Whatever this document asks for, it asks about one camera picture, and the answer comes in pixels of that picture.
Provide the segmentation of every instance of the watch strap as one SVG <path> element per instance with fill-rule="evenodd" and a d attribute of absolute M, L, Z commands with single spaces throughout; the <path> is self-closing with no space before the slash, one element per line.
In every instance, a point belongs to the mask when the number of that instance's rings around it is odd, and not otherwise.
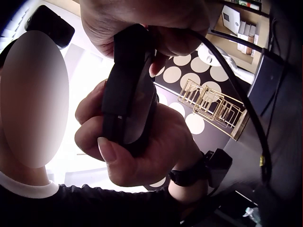
<path fill-rule="evenodd" d="M 188 187 L 200 179 L 208 179 L 208 169 L 203 157 L 190 169 L 171 170 L 168 175 L 176 185 Z"/>

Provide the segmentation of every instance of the black shirt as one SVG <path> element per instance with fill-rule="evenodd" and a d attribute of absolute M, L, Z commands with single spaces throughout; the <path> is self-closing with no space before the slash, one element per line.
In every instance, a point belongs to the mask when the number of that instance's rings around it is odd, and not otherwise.
<path fill-rule="evenodd" d="M 0 186 L 0 226 L 178 226 L 178 203 L 168 192 L 128 193 L 60 185 L 32 199 Z"/>

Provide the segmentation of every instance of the gold wire rack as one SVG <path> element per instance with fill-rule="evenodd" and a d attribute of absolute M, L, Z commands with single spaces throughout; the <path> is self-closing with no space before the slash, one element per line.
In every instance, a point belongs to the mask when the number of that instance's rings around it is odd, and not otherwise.
<path fill-rule="evenodd" d="M 193 109 L 193 113 L 199 114 L 234 140 L 238 140 L 249 118 L 243 102 L 213 90 L 207 85 L 202 87 L 190 79 L 178 96 L 178 101 Z"/>

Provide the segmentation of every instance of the polka dot wall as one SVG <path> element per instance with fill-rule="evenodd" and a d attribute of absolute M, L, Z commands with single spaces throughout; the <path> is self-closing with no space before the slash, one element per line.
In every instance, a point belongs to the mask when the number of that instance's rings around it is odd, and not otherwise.
<path fill-rule="evenodd" d="M 179 94 L 187 79 L 239 99 L 224 70 L 221 67 L 205 64 L 198 57 L 197 51 L 187 56 L 170 58 L 165 67 L 156 75 L 155 83 Z M 250 85 L 240 79 L 238 81 L 243 89 L 248 92 Z M 229 136 L 212 126 L 198 114 L 193 114 L 192 109 L 177 101 L 175 94 L 157 85 L 156 89 L 160 103 L 175 109 L 185 118 L 193 139 L 201 151 L 206 153 L 209 150 L 215 151 L 217 148 L 223 149 L 225 147 L 230 139 Z M 164 179 L 144 187 L 147 190 L 158 190 L 168 184 L 169 177 L 166 176 Z"/>
<path fill-rule="evenodd" d="M 198 57 L 197 51 L 187 56 L 170 58 L 165 67 L 156 75 L 155 82 L 179 94 L 187 79 L 191 79 L 200 85 L 208 85 L 214 90 L 240 99 L 223 68 L 204 63 Z M 250 85 L 241 79 L 238 79 L 238 81 L 243 89 L 248 92 Z"/>

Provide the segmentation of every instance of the white collar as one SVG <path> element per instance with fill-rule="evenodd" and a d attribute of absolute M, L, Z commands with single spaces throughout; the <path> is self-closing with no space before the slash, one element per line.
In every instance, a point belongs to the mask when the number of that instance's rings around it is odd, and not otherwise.
<path fill-rule="evenodd" d="M 6 176 L 1 171 L 0 185 L 14 194 L 33 199 L 43 199 L 50 197 L 56 194 L 56 192 L 59 190 L 59 185 L 55 184 L 51 180 L 49 181 L 49 184 L 45 186 L 32 186 L 15 181 Z"/>

